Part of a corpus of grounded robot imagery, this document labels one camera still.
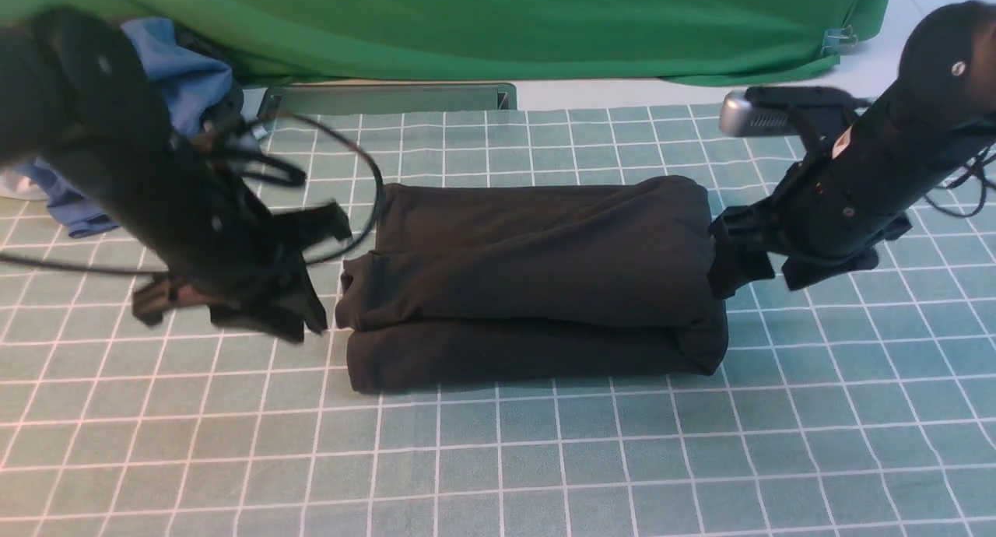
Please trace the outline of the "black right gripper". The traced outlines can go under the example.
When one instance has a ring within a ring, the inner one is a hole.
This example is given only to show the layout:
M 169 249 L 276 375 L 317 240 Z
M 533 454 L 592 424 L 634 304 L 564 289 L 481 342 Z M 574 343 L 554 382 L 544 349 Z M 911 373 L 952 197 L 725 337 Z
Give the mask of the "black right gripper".
M 729 299 L 741 286 L 774 278 L 770 254 L 786 257 L 790 291 L 878 266 L 875 246 L 912 228 L 882 178 L 876 164 L 806 159 L 790 167 L 772 195 L 726 208 L 708 229 L 713 296 Z

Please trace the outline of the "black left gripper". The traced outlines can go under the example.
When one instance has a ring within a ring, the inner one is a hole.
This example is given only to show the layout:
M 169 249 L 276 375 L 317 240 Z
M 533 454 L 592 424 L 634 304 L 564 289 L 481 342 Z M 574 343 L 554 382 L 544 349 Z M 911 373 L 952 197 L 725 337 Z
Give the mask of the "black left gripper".
M 154 327 L 170 311 L 206 307 L 211 325 L 223 330 L 260 332 L 288 343 L 302 343 L 306 332 L 324 334 L 328 314 L 303 253 L 330 239 L 351 240 L 348 215 L 334 202 L 286 213 L 252 202 L 246 210 L 261 263 L 224 257 L 190 273 L 154 275 L 132 293 L 132 316 Z

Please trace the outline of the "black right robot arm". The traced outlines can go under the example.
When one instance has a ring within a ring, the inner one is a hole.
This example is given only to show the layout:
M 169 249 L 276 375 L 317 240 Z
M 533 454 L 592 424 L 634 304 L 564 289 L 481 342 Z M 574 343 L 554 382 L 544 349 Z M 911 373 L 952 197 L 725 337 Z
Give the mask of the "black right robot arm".
M 791 291 L 872 270 L 876 246 L 910 231 L 907 210 L 958 169 L 979 176 L 994 144 L 995 12 L 979 1 L 928 13 L 876 100 L 828 86 L 752 86 L 724 98 L 737 139 L 797 136 L 805 155 L 773 193 L 710 225 L 714 296 L 775 276 Z

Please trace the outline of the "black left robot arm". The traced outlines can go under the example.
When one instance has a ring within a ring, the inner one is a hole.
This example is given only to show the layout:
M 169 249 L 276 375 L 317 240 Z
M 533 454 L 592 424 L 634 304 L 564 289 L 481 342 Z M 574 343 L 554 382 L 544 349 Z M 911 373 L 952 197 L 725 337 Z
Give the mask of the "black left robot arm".
M 149 327 L 209 309 L 211 324 L 301 343 L 328 330 L 303 253 L 351 236 L 337 204 L 273 214 L 229 168 L 239 116 L 186 139 L 132 42 L 72 8 L 2 27 L 2 162 L 40 157 L 167 265 L 132 295 Z

